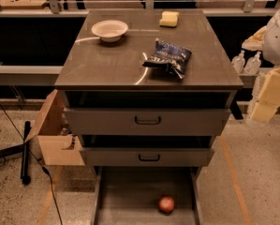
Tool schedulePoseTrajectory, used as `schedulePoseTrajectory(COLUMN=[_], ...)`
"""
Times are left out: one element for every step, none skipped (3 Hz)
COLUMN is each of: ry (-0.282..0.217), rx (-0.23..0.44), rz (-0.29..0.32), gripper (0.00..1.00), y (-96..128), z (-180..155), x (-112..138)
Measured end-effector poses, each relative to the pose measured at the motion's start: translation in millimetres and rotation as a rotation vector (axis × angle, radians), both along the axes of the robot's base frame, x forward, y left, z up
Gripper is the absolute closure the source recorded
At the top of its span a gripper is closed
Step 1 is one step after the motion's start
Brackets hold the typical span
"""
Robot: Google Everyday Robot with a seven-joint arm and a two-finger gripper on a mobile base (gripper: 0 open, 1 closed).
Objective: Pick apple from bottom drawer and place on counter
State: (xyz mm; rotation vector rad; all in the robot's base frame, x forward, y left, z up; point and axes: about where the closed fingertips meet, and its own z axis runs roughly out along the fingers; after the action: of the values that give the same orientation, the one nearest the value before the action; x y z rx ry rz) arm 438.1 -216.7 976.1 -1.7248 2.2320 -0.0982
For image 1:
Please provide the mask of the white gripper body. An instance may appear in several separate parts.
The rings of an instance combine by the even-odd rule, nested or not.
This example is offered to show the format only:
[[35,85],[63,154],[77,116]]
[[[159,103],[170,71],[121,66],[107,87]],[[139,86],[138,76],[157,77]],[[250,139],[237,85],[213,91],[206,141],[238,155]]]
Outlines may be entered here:
[[280,66],[280,8],[267,23],[262,52],[265,60]]

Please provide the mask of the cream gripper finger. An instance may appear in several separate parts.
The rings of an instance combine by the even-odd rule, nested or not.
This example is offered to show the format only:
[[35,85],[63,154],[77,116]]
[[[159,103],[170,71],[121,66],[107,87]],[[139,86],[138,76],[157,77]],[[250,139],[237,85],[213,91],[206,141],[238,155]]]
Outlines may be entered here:
[[267,26],[263,26],[257,30],[257,32],[251,37],[247,38],[242,48],[248,51],[261,51],[263,45],[264,34],[267,31]]
[[280,107],[280,67],[265,75],[264,83],[249,114],[251,124],[267,124]]

